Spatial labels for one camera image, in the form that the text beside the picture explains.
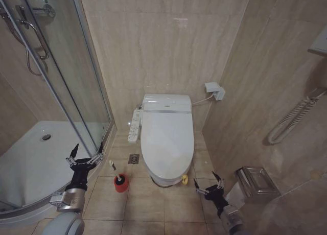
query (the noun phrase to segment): toilet paper holder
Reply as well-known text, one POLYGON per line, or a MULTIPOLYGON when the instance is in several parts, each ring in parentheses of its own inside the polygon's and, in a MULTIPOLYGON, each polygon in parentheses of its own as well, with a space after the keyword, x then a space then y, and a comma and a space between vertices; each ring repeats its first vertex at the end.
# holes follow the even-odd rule
POLYGON ((263 167, 243 166, 235 174, 246 203, 268 203, 281 195, 263 167))

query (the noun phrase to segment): toilet seat control panel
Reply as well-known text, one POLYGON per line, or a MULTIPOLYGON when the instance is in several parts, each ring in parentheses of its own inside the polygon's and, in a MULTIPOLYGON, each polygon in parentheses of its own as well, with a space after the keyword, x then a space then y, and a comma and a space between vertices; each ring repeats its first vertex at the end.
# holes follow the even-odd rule
POLYGON ((131 127, 128 134, 128 142, 135 143, 138 138, 139 128, 141 126, 142 109, 135 109, 131 121, 131 127))

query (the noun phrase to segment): shower enclosure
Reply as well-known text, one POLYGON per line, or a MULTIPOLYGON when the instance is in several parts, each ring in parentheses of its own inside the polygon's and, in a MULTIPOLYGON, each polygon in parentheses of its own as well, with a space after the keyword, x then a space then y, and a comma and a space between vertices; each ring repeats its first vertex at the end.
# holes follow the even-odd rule
POLYGON ((46 204, 113 121, 80 0, 0 0, 0 219, 46 204))

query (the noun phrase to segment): toilet lid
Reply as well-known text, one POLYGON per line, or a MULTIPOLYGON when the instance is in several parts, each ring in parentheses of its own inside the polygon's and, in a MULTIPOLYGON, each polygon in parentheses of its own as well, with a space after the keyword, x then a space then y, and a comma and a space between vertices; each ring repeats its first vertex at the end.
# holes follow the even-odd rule
POLYGON ((193 157, 192 114, 143 112, 141 149, 145 164, 156 176, 182 175, 193 157))

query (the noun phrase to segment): red toilet brush holder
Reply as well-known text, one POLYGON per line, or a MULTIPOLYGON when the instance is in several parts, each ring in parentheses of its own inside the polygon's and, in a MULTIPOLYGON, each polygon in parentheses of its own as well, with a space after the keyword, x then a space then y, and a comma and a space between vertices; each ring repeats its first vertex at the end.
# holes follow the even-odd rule
POLYGON ((119 174, 119 178, 115 176, 113 183, 118 193, 123 193, 128 189, 128 178, 125 174, 119 174))

